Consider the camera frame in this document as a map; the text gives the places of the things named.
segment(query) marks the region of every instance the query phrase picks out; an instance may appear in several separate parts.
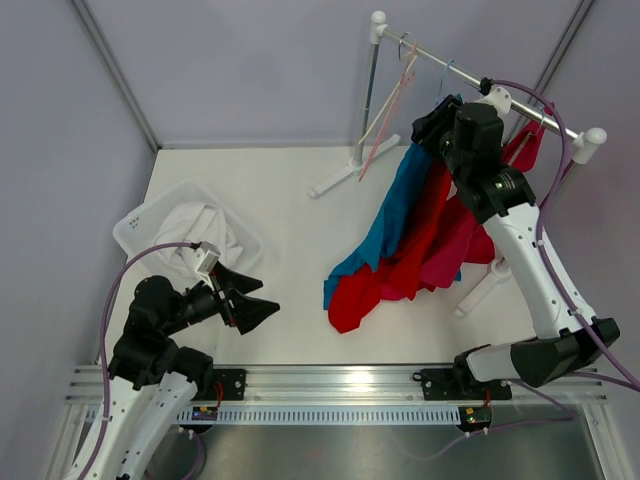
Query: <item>laundry basket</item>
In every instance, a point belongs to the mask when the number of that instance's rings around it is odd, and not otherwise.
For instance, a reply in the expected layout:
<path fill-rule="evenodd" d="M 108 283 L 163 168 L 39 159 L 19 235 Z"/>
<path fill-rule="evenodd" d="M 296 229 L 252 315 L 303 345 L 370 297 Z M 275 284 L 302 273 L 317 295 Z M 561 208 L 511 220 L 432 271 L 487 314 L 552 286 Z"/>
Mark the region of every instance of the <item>laundry basket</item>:
<path fill-rule="evenodd" d="M 264 252 L 264 242 L 232 210 L 222 203 L 211 191 L 192 180 L 183 180 L 159 197 L 145 202 L 120 220 L 113 227 L 113 237 L 127 255 L 136 255 L 151 246 L 164 219 L 180 203 L 204 202 L 222 208 L 228 225 L 233 229 L 242 253 L 233 270 L 247 273 Z M 193 284 L 160 259 L 158 253 L 143 257 L 138 262 L 149 275 L 164 275 L 174 288 L 185 288 Z"/>

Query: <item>gray wall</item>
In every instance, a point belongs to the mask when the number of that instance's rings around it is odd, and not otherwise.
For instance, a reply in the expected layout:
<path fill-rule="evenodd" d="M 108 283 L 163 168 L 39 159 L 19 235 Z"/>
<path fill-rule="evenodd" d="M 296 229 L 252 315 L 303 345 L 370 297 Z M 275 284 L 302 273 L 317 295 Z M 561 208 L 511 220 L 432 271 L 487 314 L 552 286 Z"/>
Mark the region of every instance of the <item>gray wall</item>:
<path fill-rule="evenodd" d="M 532 83 L 577 0 L 88 3 L 162 143 L 193 145 L 353 139 L 359 67 L 376 9 L 478 75 Z M 400 74 L 396 52 L 383 43 L 374 111 Z M 432 108 L 440 72 L 418 62 L 397 129 L 408 133 Z"/>
<path fill-rule="evenodd" d="M 612 350 L 636 376 L 640 376 L 638 18 L 638 2 L 598 2 L 549 91 L 570 125 L 600 126 L 609 134 L 605 146 L 558 200 L 549 231 L 584 296 L 600 316 L 618 322 L 622 337 Z M 547 143 L 540 159 L 543 173 L 555 168 L 559 157 L 559 142 L 554 138 Z M 613 373 L 608 362 L 600 365 Z M 610 398 L 640 478 L 635 455 L 640 444 L 638 395 L 615 388 Z"/>
<path fill-rule="evenodd" d="M 64 0 L 0 2 L 0 477 L 42 478 L 153 156 Z"/>

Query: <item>metal vertical pole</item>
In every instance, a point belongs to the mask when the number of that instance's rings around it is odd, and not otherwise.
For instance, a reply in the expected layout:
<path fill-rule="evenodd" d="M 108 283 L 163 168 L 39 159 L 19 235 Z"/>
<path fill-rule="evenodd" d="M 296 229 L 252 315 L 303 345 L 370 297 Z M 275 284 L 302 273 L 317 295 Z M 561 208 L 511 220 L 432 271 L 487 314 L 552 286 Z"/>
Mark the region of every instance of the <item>metal vertical pole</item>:
<path fill-rule="evenodd" d="M 358 140 L 360 140 L 364 134 L 367 132 L 367 127 L 369 125 L 369 106 L 371 104 L 371 93 L 373 92 L 373 81 L 376 76 L 376 65 L 378 63 L 378 50 L 380 49 L 380 44 L 378 43 L 370 43 L 369 50 L 367 52 L 367 62 L 365 64 L 365 75 L 364 75 L 364 85 L 363 85 L 363 98 L 362 103 L 360 104 L 360 130 L 358 133 Z M 364 149 L 364 142 L 356 143 L 356 148 L 353 153 L 353 163 L 352 166 L 354 168 L 362 168 L 362 150 Z"/>

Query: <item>purple cable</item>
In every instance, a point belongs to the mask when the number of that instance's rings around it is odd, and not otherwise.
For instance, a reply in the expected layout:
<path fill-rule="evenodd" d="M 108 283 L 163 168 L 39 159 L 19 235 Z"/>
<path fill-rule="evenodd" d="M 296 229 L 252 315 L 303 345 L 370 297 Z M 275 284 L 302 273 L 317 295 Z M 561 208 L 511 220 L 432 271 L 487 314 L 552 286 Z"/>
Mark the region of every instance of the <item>purple cable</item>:
<path fill-rule="evenodd" d="M 591 372 L 573 372 L 567 373 L 567 377 L 583 377 L 583 378 L 594 378 L 596 380 L 600 380 L 602 382 L 609 382 L 620 387 L 628 388 L 629 390 L 633 390 L 634 392 L 640 392 L 637 388 L 631 385 L 629 382 L 625 382 L 624 380 L 620 380 L 618 378 L 609 377 L 607 375 L 601 375 L 599 373 L 591 373 Z"/>
<path fill-rule="evenodd" d="M 542 258 L 542 262 L 544 263 L 547 271 L 549 272 L 549 276 L 551 277 L 551 280 L 553 281 L 554 285 L 560 292 L 560 295 L 562 296 L 564 301 L 567 303 L 567 305 L 569 305 L 569 308 L 573 312 L 575 312 L 574 316 L 578 319 L 578 322 L 580 322 L 580 325 L 582 326 L 582 328 L 586 330 L 589 337 L 591 337 L 593 342 L 598 346 L 598 348 L 604 354 L 604 356 L 609 359 L 609 361 L 613 364 L 613 366 L 616 367 L 616 369 L 627 380 L 629 380 L 629 382 L 633 385 L 634 389 L 640 391 L 640 381 L 638 381 L 638 379 L 635 378 L 633 374 L 625 368 L 624 365 L 622 365 L 622 363 L 613 355 L 613 353 L 611 353 L 611 351 L 602 342 L 602 340 L 600 340 L 600 337 L 598 337 L 598 335 L 593 330 L 593 328 L 591 328 L 591 325 L 589 325 L 589 322 L 587 322 L 587 320 L 584 318 L 584 316 L 581 313 L 577 312 L 578 306 L 573 301 L 573 298 L 569 294 L 569 292 L 564 288 L 562 281 L 560 280 L 560 278 L 558 277 L 558 274 L 553 268 L 553 264 L 551 263 L 549 254 L 547 253 L 546 248 L 544 247 L 544 242 L 542 242 L 544 224 L 547 217 L 547 212 L 549 211 L 549 206 L 551 205 L 551 199 L 555 196 L 558 190 L 558 187 L 560 186 L 560 182 L 562 180 L 562 173 L 564 172 L 564 169 L 566 168 L 566 166 L 569 164 L 569 161 L 571 160 L 571 140 L 567 135 L 567 130 L 565 128 L 564 122 L 562 121 L 562 118 L 558 114 L 555 107 L 551 104 L 551 102 L 546 98 L 542 97 L 535 90 L 532 90 L 529 87 L 526 87 L 516 82 L 511 82 L 508 80 L 492 80 L 491 83 L 495 85 L 503 85 L 505 87 L 515 88 L 516 90 L 520 90 L 522 92 L 525 92 L 531 95 L 533 98 L 538 100 L 540 103 L 542 103 L 545 107 L 549 109 L 549 111 L 553 115 L 553 118 L 555 118 L 556 123 L 558 124 L 558 129 L 560 130 L 560 138 L 562 140 L 562 157 L 560 158 L 560 165 L 558 166 L 558 171 L 556 173 L 556 176 L 553 179 L 553 183 L 551 185 L 549 193 L 547 194 L 547 198 L 546 198 L 547 201 L 545 202 L 545 205 L 540 209 L 540 217 L 538 218 L 538 224 L 536 225 L 536 240 L 538 241 L 538 249 L 540 250 L 540 257 Z"/>
<path fill-rule="evenodd" d="M 147 248 L 146 250 L 140 252 L 138 255 L 129 260 L 124 267 L 118 272 L 116 275 L 113 284 L 111 284 L 111 289 L 109 290 L 109 294 L 107 295 L 107 302 L 105 303 L 104 309 L 102 310 L 102 318 L 100 319 L 100 363 L 102 367 L 102 382 L 104 387 L 104 410 L 103 410 L 103 419 L 96 419 L 96 422 L 100 421 L 100 432 L 98 433 L 98 440 L 96 441 L 96 446 L 93 447 L 93 452 L 91 452 L 91 456 L 89 457 L 89 461 L 85 465 L 84 469 L 80 472 L 79 480 L 83 480 L 91 467 L 93 466 L 93 462 L 95 462 L 98 457 L 98 453 L 100 452 L 100 447 L 102 446 L 102 442 L 104 441 L 104 436 L 107 433 L 107 423 L 108 421 L 104 420 L 109 418 L 109 407 L 111 406 L 111 391 L 109 390 L 109 372 L 107 370 L 107 346 L 106 346 L 106 337 L 107 337 L 107 323 L 109 319 L 109 311 L 111 309 L 111 303 L 113 302 L 113 297 L 118 289 L 118 285 L 120 285 L 120 281 L 124 274 L 131 268 L 131 266 L 140 260 L 142 257 L 149 255 L 157 250 L 162 250 L 163 248 L 175 248 L 175 247 L 188 247 L 194 248 L 195 244 L 186 243 L 186 242 L 174 242 L 174 243 L 163 243 L 160 245 L 154 245 L 153 247 Z"/>
<path fill-rule="evenodd" d="M 447 443 L 444 447 L 442 447 L 440 450 L 438 450 L 436 453 L 434 453 L 433 455 L 429 455 L 428 457 L 421 457 L 421 456 L 418 456 L 418 455 L 415 455 L 415 454 L 409 452 L 402 445 L 402 443 L 398 440 L 398 438 L 395 436 L 395 434 L 392 433 L 392 437 L 395 440 L 396 445 L 398 445 L 398 447 L 403 451 L 403 453 L 407 457 L 411 458 L 412 460 L 415 460 L 417 462 L 432 462 L 433 460 L 436 460 L 436 459 L 440 458 L 441 456 L 443 456 L 445 453 L 447 453 L 453 447 L 458 445 L 460 442 L 462 442 L 462 441 L 464 441 L 464 440 L 466 440 L 468 438 L 471 438 L 471 437 L 477 437 L 477 436 L 481 436 L 481 435 L 488 435 L 489 433 L 502 432 L 502 431 L 505 431 L 505 430 L 509 430 L 511 428 L 523 427 L 525 425 L 549 425 L 549 424 L 552 424 L 552 423 L 571 422 L 571 421 L 575 420 L 576 418 L 578 418 L 578 414 L 574 410 L 570 409 L 566 405 L 561 404 L 560 402 L 558 402 L 556 399 L 550 397 L 549 395 L 547 395 L 545 393 L 542 393 L 541 391 L 536 390 L 533 387 L 530 387 L 529 385 L 524 383 L 522 380 L 511 380 L 511 382 L 516 384 L 516 385 L 518 385 L 519 387 L 522 387 L 522 388 L 524 388 L 526 390 L 529 390 L 532 393 L 535 393 L 536 395 L 538 395 L 539 397 L 543 398 L 547 402 L 549 402 L 552 405 L 558 407 L 560 410 L 563 410 L 564 412 L 566 412 L 568 414 L 568 416 L 561 417 L 561 418 L 543 418 L 543 419 L 538 419 L 538 420 L 519 420 L 517 422 L 505 423 L 504 425 L 496 425 L 495 427 L 488 428 L 486 434 L 485 434 L 484 430 L 477 430 L 475 432 L 469 433 L 469 436 L 463 435 L 461 437 L 454 438 L 449 443 Z"/>
<path fill-rule="evenodd" d="M 180 480 L 192 480 L 193 478 L 195 478 L 198 470 L 200 470 L 200 468 L 202 468 L 202 466 L 204 465 L 204 442 L 200 438 L 200 435 L 198 435 L 197 433 L 194 433 L 193 436 L 196 439 L 196 443 L 198 444 L 198 455 L 196 457 L 196 461 L 193 462 L 193 465 L 191 466 L 191 470 L 189 470 L 189 472 L 187 472 L 187 474 Z M 148 480 L 157 480 L 156 477 L 151 475 L 148 470 L 144 471 L 144 476 Z"/>

